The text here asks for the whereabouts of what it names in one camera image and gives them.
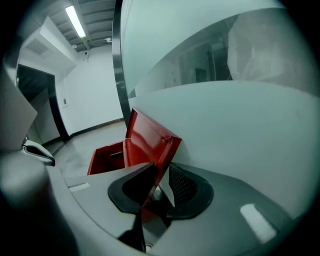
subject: wall vent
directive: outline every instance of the wall vent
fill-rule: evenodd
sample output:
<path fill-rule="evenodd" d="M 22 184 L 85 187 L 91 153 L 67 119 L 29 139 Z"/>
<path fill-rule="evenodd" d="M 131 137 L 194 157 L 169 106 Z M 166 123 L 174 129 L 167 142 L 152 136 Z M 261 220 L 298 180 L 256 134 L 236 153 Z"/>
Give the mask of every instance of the wall vent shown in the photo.
<path fill-rule="evenodd" d="M 40 42 L 37 38 L 34 38 L 25 48 L 29 49 L 33 53 L 43 57 L 48 58 L 54 51 L 45 46 L 42 42 Z"/>

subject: red flap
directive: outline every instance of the red flap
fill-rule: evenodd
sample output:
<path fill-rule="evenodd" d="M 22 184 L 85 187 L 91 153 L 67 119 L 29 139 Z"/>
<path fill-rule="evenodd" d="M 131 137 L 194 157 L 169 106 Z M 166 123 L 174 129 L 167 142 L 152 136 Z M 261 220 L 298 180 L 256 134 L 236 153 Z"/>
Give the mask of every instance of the red flap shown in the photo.
<path fill-rule="evenodd" d="M 154 162 L 159 170 L 156 181 L 158 183 L 169 167 L 180 142 L 181 138 L 177 135 L 133 108 L 123 145 L 125 166 Z"/>

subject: ceiling light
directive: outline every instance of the ceiling light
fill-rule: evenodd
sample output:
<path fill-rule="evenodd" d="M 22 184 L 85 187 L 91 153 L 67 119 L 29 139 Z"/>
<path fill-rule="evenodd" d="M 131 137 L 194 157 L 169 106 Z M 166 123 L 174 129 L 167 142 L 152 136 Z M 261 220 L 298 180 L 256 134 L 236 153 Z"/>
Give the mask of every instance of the ceiling light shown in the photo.
<path fill-rule="evenodd" d="M 78 16 L 76 14 L 76 10 L 73 5 L 65 8 L 66 13 L 68 14 L 72 25 L 74 26 L 76 32 L 78 33 L 79 37 L 84 38 L 86 36 L 84 29 L 82 28 Z"/>

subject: door frame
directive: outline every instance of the door frame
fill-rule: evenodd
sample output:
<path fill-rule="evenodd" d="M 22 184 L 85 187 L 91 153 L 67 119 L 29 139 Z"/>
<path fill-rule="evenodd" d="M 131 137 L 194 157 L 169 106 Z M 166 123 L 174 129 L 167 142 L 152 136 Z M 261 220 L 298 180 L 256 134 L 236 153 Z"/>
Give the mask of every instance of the door frame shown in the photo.
<path fill-rule="evenodd" d="M 24 69 L 29 69 L 33 72 L 39 72 L 41 74 L 45 74 L 47 76 L 48 80 L 48 85 L 47 85 L 47 90 L 48 90 L 48 97 L 49 97 L 49 103 L 50 103 L 50 108 L 52 112 L 52 116 L 54 119 L 55 126 L 60 134 L 60 138 L 62 139 L 63 142 L 69 141 L 71 138 L 66 130 L 64 121 L 62 120 L 62 116 L 60 113 L 59 105 L 58 105 L 58 99 L 57 99 L 57 92 L 56 92 L 56 77 L 54 74 L 50 74 L 29 66 L 25 66 L 22 64 L 18 64 L 17 67 L 17 78 L 19 78 L 20 74 L 20 68 Z"/>

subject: floor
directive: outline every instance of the floor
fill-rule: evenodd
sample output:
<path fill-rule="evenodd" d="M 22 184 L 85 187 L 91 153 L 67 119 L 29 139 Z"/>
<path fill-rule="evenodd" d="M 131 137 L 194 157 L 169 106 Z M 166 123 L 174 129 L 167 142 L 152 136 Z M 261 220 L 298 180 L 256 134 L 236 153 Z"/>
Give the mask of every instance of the floor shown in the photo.
<path fill-rule="evenodd" d="M 126 131 L 125 122 L 118 122 L 78 135 L 54 156 L 55 166 L 65 178 L 85 176 L 95 149 L 123 141 Z"/>
<path fill-rule="evenodd" d="M 62 139 L 58 139 L 50 143 L 45 143 L 43 147 L 48 150 L 53 156 L 55 156 L 64 145 L 65 143 L 62 141 Z"/>

